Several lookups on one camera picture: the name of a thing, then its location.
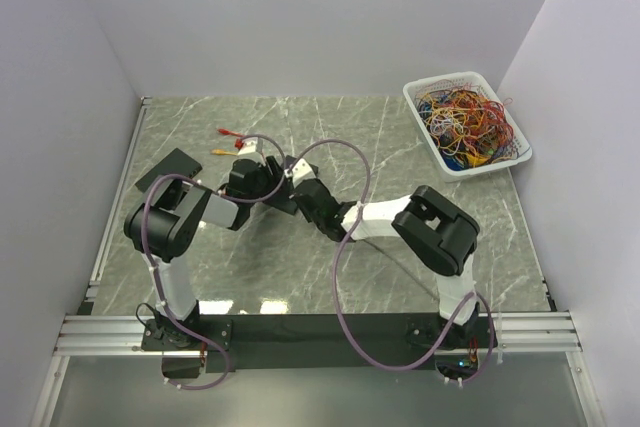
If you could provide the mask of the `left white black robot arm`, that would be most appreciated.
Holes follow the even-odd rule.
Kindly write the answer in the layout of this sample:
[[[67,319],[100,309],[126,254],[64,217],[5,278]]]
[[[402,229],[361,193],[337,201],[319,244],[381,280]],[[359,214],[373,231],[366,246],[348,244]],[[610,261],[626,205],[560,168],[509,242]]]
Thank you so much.
[[[195,183],[201,170],[202,165],[181,150],[169,154],[136,183],[143,197],[123,226],[151,269],[156,322],[165,323],[167,339],[180,349],[194,346],[201,335],[185,257],[199,224],[237,231],[248,221],[256,199],[274,205],[285,192],[280,182],[284,170],[272,156],[235,160],[228,181],[216,192]]]

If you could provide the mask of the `black network switch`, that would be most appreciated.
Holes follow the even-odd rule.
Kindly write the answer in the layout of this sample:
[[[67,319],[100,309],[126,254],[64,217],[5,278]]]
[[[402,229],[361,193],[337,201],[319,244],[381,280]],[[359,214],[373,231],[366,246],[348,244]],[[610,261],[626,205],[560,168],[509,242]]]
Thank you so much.
[[[263,203],[291,216],[294,216],[298,211],[296,202],[291,198],[291,190],[287,181],[284,181],[276,193],[264,200]]]
[[[200,162],[181,149],[174,148],[161,161],[145,172],[142,177],[135,182],[135,187],[144,193],[159,176],[180,174],[194,178],[201,171],[202,164]]]

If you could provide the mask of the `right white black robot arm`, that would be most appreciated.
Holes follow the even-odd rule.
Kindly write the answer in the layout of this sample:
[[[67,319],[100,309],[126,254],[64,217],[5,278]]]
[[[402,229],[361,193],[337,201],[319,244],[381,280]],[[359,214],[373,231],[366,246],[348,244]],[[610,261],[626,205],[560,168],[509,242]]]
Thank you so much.
[[[478,298],[473,276],[479,224],[429,186],[394,200],[339,202],[317,178],[293,185],[307,221],[334,242],[399,238],[436,279],[440,334],[452,346],[475,333]]]

